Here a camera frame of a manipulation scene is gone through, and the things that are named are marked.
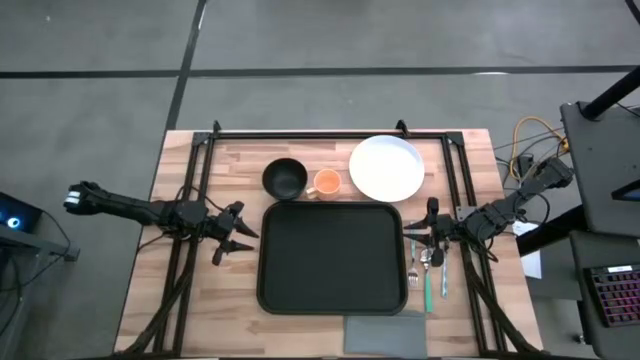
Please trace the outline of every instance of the orange cup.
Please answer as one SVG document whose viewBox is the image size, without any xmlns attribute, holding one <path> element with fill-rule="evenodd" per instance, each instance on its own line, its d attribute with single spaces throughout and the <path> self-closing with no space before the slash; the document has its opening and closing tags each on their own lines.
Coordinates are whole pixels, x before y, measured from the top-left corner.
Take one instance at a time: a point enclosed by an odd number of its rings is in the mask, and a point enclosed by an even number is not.
<svg viewBox="0 0 640 360">
<path fill-rule="evenodd" d="M 309 199 L 333 200 L 340 193 L 342 179 L 335 170 L 323 169 L 313 177 L 313 187 L 307 189 Z"/>
</svg>

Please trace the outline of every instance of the wooden table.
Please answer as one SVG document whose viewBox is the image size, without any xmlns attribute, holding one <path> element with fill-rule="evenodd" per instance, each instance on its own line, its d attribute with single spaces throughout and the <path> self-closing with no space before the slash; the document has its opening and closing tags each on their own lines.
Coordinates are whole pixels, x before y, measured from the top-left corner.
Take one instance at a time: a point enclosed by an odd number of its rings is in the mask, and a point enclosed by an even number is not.
<svg viewBox="0 0 640 360">
<path fill-rule="evenodd" d="M 464 133 L 473 184 L 479 204 L 503 197 L 491 140 L 487 130 L 462 130 Z M 171 131 L 165 139 L 152 200 L 171 200 L 184 182 L 192 131 Z M 216 141 L 208 195 L 225 206 L 243 201 L 245 222 L 261 230 L 262 215 L 274 202 L 261 185 L 266 165 L 281 157 L 300 160 L 311 173 L 331 168 L 337 170 L 344 185 L 339 200 L 365 200 L 351 182 L 349 156 L 357 140 L 232 140 Z M 451 213 L 451 196 L 439 141 L 412 140 L 425 162 L 425 181 L 417 194 L 394 204 L 404 223 L 422 219 L 429 196 L 440 199 L 440 213 Z M 455 150 L 453 154 L 458 188 L 464 186 Z M 159 235 L 154 227 L 145 228 L 141 242 Z M 219 267 L 211 264 L 217 242 L 205 240 L 200 245 L 191 292 L 185 331 L 183 356 L 206 357 L 311 357 L 344 356 L 343 317 L 276 316 L 263 311 L 256 300 L 256 270 L 260 241 L 240 234 L 236 240 L 255 246 L 256 250 L 225 256 Z M 410 259 L 406 242 L 407 260 Z M 116 350 L 126 348 L 145 327 L 157 310 L 162 295 L 170 240 L 160 240 L 137 256 Z M 518 248 L 512 236 L 499 236 L 493 247 L 499 263 L 491 263 L 498 300 L 519 331 L 534 346 L 542 348 L 531 298 L 525 282 Z M 427 351 L 429 356 L 477 355 L 470 318 L 469 299 L 462 269 L 460 250 L 453 244 L 449 253 L 449 297 L 442 299 L 440 269 L 431 274 L 434 309 L 428 314 Z M 424 309 L 423 289 L 411 290 L 405 309 Z M 490 322 L 483 309 L 490 348 L 493 345 Z M 172 341 L 170 319 L 167 344 Z"/>
</svg>

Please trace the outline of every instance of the blue light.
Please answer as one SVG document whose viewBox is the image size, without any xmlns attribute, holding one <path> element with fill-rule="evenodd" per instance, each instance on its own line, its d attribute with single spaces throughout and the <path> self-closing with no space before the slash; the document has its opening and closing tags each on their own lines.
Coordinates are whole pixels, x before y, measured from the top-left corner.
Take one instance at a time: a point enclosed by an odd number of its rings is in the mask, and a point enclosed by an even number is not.
<svg viewBox="0 0 640 360">
<path fill-rule="evenodd" d="M 7 226 L 9 226 L 12 229 L 17 229 L 18 226 L 20 226 L 20 219 L 10 218 L 9 220 L 7 220 Z"/>
</svg>

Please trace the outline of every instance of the yellow cable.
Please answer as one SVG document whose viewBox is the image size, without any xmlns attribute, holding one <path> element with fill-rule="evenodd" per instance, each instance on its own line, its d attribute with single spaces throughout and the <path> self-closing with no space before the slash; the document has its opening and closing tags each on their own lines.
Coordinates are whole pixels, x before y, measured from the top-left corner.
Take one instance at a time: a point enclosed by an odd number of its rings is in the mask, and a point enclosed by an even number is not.
<svg viewBox="0 0 640 360">
<path fill-rule="evenodd" d="M 566 153 L 569 151 L 569 142 L 567 141 L 566 137 L 558 133 L 556 130 L 554 130 L 553 127 L 551 127 L 551 125 L 548 122 L 546 122 L 544 119 L 541 119 L 536 116 L 523 117 L 522 119 L 518 120 L 516 127 L 513 128 L 513 146 L 511 147 L 511 159 L 509 159 L 509 175 L 511 175 L 511 177 L 516 180 L 520 180 L 520 176 L 515 174 L 513 170 L 513 163 L 514 161 L 516 161 L 516 152 L 518 151 L 518 135 L 520 132 L 520 126 L 530 120 L 537 121 L 540 124 L 544 125 L 547 129 L 549 129 L 549 132 L 552 132 L 555 135 L 555 137 L 558 138 L 558 141 L 562 142 L 563 153 Z"/>
</svg>

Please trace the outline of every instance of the keyboard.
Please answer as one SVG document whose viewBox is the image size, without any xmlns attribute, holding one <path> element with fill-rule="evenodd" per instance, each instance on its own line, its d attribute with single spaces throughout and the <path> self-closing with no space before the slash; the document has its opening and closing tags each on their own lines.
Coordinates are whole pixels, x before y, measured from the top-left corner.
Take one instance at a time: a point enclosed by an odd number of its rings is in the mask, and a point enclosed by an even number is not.
<svg viewBox="0 0 640 360">
<path fill-rule="evenodd" d="M 640 324 L 640 264 L 585 269 L 606 327 Z"/>
</svg>

